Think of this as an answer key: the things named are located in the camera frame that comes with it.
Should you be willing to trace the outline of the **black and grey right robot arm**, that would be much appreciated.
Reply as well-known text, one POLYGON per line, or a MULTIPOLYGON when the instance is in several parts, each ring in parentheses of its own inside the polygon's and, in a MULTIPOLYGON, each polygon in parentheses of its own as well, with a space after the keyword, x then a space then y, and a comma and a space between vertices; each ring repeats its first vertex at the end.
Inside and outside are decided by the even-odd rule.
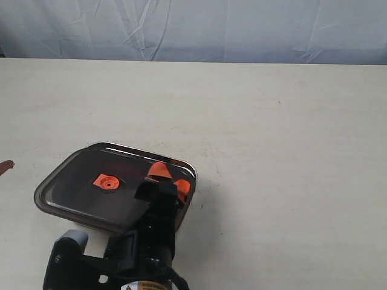
POLYGON ((118 257, 119 268, 112 279, 126 289, 188 289, 184 278, 172 268, 177 225, 184 217, 191 184, 173 178, 163 162, 153 163, 135 192, 145 202, 144 213, 129 231, 111 238, 106 257, 118 257))

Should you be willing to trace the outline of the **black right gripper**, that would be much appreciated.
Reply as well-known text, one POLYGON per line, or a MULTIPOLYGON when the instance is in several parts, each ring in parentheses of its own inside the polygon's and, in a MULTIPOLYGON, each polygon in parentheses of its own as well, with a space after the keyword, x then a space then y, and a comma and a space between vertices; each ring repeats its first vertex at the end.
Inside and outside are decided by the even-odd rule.
POLYGON ((167 165, 153 163, 135 198, 149 207, 133 226, 110 238, 105 257, 117 263, 115 272, 162 272, 175 255, 176 224, 190 192, 190 182, 172 180, 167 165))

